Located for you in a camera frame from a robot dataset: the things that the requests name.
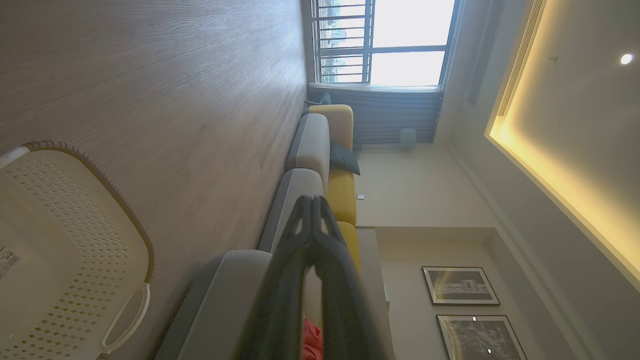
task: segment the red cloth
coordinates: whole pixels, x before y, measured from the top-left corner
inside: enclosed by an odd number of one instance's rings
[[[305,319],[302,342],[304,360],[322,360],[322,330],[309,319]]]

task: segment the laundry basket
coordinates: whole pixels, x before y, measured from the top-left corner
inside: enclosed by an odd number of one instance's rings
[[[34,142],[1,156],[0,359],[114,351],[147,311],[152,254],[122,196],[75,147]],[[135,315],[119,321],[125,308]]]

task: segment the curtain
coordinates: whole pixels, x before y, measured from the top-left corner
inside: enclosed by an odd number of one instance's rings
[[[388,87],[369,84],[309,83],[308,99],[331,94],[333,104],[353,109],[354,141],[399,143],[400,130],[412,128],[417,142],[433,142],[442,105],[442,87]]]

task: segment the black and white photograph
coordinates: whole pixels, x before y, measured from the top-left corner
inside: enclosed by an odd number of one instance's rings
[[[438,315],[449,360],[526,360],[506,316]]]
[[[434,305],[500,305],[482,268],[423,266]]]

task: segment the basket handle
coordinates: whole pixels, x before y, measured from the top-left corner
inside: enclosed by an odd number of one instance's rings
[[[133,298],[133,295],[135,295],[136,292],[140,290],[142,290],[142,301],[140,302],[138,313],[136,313],[136,317],[134,318],[133,322],[131,322],[127,330],[125,330],[118,339],[116,339],[111,344],[107,344],[107,339],[109,338],[109,335],[111,335],[111,331],[113,331],[113,327],[115,327],[116,323],[118,322],[118,319],[124,312],[124,309],[129,305],[131,299]],[[149,284],[146,282],[143,282],[142,284],[139,285],[138,288],[133,289],[133,291],[131,291],[131,293],[129,294],[129,297],[127,297],[127,300],[124,302],[124,304],[122,304],[122,307],[116,314],[116,317],[111,322],[111,325],[109,325],[109,328],[107,329],[107,333],[102,338],[101,351],[103,353],[110,354],[112,351],[122,346],[122,344],[124,344],[131,337],[131,335],[133,335],[133,333],[136,332],[136,329],[138,328],[138,326],[140,326],[142,319],[145,317],[145,314],[147,313],[150,299],[151,299],[151,290],[149,289]]]

